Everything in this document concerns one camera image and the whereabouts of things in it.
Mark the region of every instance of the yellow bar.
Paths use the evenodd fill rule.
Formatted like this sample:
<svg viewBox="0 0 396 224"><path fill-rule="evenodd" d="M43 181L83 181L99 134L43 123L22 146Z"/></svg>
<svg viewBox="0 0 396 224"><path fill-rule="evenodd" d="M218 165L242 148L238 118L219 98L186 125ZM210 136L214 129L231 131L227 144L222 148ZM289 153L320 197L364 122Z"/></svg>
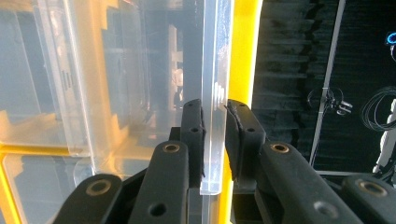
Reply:
<svg viewBox="0 0 396 224"><path fill-rule="evenodd" d="M3 166L5 156L5 154L0 153L0 208L6 223L18 224L21 223L21 217L18 213L17 205L15 204L14 197L12 196L11 187L8 184L6 170Z"/></svg>
<svg viewBox="0 0 396 224"><path fill-rule="evenodd" d="M229 99L251 106L262 0L235 0Z"/></svg>
<svg viewBox="0 0 396 224"><path fill-rule="evenodd" d="M67 147L22 147L22 146L2 146L2 154L22 154L34 156L70 156Z"/></svg>
<svg viewBox="0 0 396 224"><path fill-rule="evenodd" d="M257 37L262 0L235 0L229 99L251 106ZM230 223L233 181L228 156L224 157L222 192L219 196L219 223Z"/></svg>
<svg viewBox="0 0 396 224"><path fill-rule="evenodd" d="M100 6L101 6L100 20L101 20L102 29L107 30L107 8L108 7L119 8L119 1L118 0L102 0L98 4L100 4Z"/></svg>

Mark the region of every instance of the transparent plastic panel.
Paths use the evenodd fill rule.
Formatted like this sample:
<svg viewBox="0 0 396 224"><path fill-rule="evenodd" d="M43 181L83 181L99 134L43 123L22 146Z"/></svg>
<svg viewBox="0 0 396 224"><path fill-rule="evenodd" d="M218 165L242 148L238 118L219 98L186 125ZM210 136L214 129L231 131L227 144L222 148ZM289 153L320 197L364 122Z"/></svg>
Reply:
<svg viewBox="0 0 396 224"><path fill-rule="evenodd" d="M133 175L202 99L202 193L220 192L233 1L64 1L75 24L92 164Z"/></svg>
<svg viewBox="0 0 396 224"><path fill-rule="evenodd" d="M203 108L205 115L205 178L203 194L221 192L230 72L233 1L205 1Z"/></svg>
<svg viewBox="0 0 396 224"><path fill-rule="evenodd" d="M23 223L49 223L81 180L87 159L8 155L3 164Z"/></svg>
<svg viewBox="0 0 396 224"><path fill-rule="evenodd" d="M63 2L0 6L0 142L88 155Z"/></svg>
<svg viewBox="0 0 396 224"><path fill-rule="evenodd" d="M65 140L73 155L88 155L85 119L80 97L74 24L66 17L68 5L60 0L35 0L34 13L54 95L56 119L62 121Z"/></svg>

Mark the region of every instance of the black panel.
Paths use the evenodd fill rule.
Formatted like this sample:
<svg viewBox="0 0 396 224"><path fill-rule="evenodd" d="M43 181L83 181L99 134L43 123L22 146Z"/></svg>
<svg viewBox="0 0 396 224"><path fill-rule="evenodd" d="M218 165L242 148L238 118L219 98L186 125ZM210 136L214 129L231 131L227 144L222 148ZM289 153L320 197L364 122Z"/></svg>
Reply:
<svg viewBox="0 0 396 224"><path fill-rule="evenodd" d="M292 144L307 160L318 104L310 108L306 98L323 87L337 7L327 0L264 0L262 6L252 110L270 140ZM317 170L373 171L382 133L363 126L360 108L374 91L395 84L396 63L384 45L396 27L394 8L394 1L346 1L330 87L340 88L353 110L344 118L324 116ZM384 104L380 118L390 100Z"/></svg>

